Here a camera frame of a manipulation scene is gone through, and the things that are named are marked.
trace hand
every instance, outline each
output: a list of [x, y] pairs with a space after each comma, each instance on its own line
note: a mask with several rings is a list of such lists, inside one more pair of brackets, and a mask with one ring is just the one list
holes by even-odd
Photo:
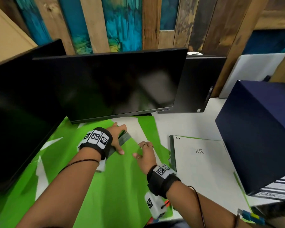
[[127, 131], [126, 125], [123, 124], [121, 126], [117, 126], [117, 122], [115, 122], [113, 126], [107, 128], [107, 131], [109, 131], [113, 137], [112, 146], [114, 146], [117, 152], [120, 153], [121, 155], [125, 154], [125, 152], [122, 150], [121, 146], [119, 145], [118, 136], [123, 130]]
[[141, 142], [138, 144], [143, 150], [143, 155], [134, 153], [142, 172], [147, 175], [152, 166], [157, 165], [152, 142]]

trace green sheet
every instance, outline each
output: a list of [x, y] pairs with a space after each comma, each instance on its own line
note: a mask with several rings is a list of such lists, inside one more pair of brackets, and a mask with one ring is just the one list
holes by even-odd
[[[154, 118], [137, 118], [161, 162], [169, 164], [169, 151], [160, 144]], [[65, 118], [49, 141], [61, 139], [39, 151], [14, 186], [6, 194], [0, 194], [0, 228], [15, 227], [35, 202], [39, 156], [50, 183], [77, 153], [77, 144], [89, 130], [112, 124], [111, 120], [105, 120], [78, 128], [78, 124], [72, 125]], [[132, 157], [132, 153], [141, 153], [142, 150], [132, 138], [122, 148], [125, 155], [114, 153], [106, 163], [106, 171], [95, 173], [74, 227], [143, 227], [151, 217], [144, 200], [148, 191], [147, 180]], [[172, 216], [171, 207], [167, 208], [164, 217], [169, 216]]]

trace black wristband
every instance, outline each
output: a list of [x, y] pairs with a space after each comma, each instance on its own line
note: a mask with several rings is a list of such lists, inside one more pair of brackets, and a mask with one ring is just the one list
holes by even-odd
[[154, 165], [147, 174], [148, 187], [152, 194], [166, 198], [166, 193], [175, 181], [181, 181], [167, 165]]
[[110, 152], [112, 140], [113, 137], [109, 131], [97, 127], [84, 137], [84, 142], [80, 144], [79, 149], [83, 147], [93, 148], [100, 153], [101, 160], [104, 160]]

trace monitor screen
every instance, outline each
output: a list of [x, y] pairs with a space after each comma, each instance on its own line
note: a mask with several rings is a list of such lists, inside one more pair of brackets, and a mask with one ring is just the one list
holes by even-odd
[[0, 191], [8, 189], [65, 114], [33, 57], [65, 55], [61, 40], [0, 63]]
[[187, 49], [35, 59], [72, 123], [173, 107]]

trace person's right hand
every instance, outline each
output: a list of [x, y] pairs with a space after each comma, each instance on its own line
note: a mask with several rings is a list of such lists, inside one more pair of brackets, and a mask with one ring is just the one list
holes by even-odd
[[134, 153], [133, 157], [137, 159], [141, 171], [147, 175], [151, 167], [157, 165], [153, 149], [154, 147], [151, 142], [141, 142], [138, 145], [142, 148], [143, 155]]

